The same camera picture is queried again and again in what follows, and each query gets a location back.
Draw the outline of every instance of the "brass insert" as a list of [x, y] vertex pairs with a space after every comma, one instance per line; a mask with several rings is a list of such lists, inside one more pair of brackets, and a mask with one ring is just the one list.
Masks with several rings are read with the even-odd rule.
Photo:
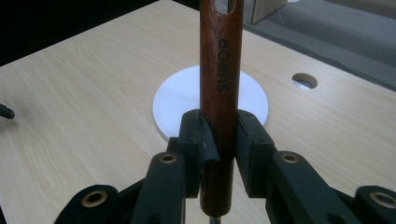
[[107, 199], [107, 192], [102, 189], [93, 190], [82, 199], [81, 204], [84, 207], [95, 207], [103, 203]]
[[370, 193], [370, 198], [384, 207], [396, 209], [396, 199], [386, 193], [374, 191]]

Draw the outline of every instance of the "tool handle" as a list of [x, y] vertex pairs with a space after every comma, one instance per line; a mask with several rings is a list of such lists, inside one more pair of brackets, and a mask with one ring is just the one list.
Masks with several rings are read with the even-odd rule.
[[220, 156], [220, 162], [204, 166], [201, 207], [210, 217], [231, 208], [243, 5], [243, 0], [233, 0], [229, 13], [221, 14], [214, 0], [201, 1], [200, 112]]

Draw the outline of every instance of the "black plastic part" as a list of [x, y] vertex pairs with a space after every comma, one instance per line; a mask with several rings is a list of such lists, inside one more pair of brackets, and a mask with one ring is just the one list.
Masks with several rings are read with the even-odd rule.
[[183, 115], [179, 137], [169, 139], [166, 151], [175, 151], [184, 156], [186, 198], [196, 198], [199, 193], [203, 164], [207, 161], [219, 161], [212, 132], [198, 109]]
[[196, 198], [200, 176], [200, 116], [198, 110], [185, 113], [180, 124], [178, 138], [170, 138], [167, 151], [176, 151], [186, 162], [186, 198]]
[[130, 224], [184, 223], [184, 157], [164, 152], [151, 160]]
[[3, 210], [0, 207], [0, 224], [7, 224], [6, 218], [4, 217]]
[[15, 113], [5, 105], [0, 105], [0, 116], [6, 119], [14, 119]]
[[76, 194], [58, 216], [55, 224], [110, 224], [118, 223], [114, 209], [119, 200], [116, 189], [95, 185]]
[[277, 152], [270, 173], [294, 223], [361, 223], [304, 157]]
[[396, 223], [396, 193], [378, 186], [360, 187], [352, 209], [362, 223]]
[[274, 141], [256, 116], [238, 110], [236, 161], [250, 198], [265, 198], [268, 164], [276, 153]]
[[132, 186], [119, 193], [119, 203], [117, 206], [119, 224], [127, 224], [131, 221], [134, 215], [134, 206], [136, 205], [144, 180], [145, 179], [142, 179], [134, 183]]

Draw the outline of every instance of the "table surface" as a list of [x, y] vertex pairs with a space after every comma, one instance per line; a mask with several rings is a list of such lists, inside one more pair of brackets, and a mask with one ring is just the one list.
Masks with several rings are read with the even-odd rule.
[[[52, 223], [80, 190], [122, 190], [166, 149], [152, 100], [175, 72], [199, 63], [199, 13], [159, 1], [0, 68], [0, 204], [8, 223]], [[302, 154], [332, 187], [396, 190], [396, 92], [243, 33], [241, 70], [265, 90], [264, 127], [279, 150]], [[318, 86], [302, 90], [293, 75]], [[235, 168], [224, 223], [267, 223]], [[198, 199], [187, 223], [207, 223]]]

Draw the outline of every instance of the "workbench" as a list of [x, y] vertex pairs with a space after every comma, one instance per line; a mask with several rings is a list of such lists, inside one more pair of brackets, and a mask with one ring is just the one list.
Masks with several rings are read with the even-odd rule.
[[[0, 67], [0, 204], [8, 223], [52, 223], [94, 184], [122, 190], [166, 150], [152, 101], [177, 71], [199, 64], [199, 12], [170, 0], [142, 7]], [[249, 32], [241, 70], [268, 98], [264, 128], [279, 150], [303, 155], [333, 188], [396, 190], [396, 92]], [[318, 85], [303, 90], [296, 74]], [[234, 169], [224, 223], [268, 223]], [[206, 223], [188, 199], [186, 223]]]

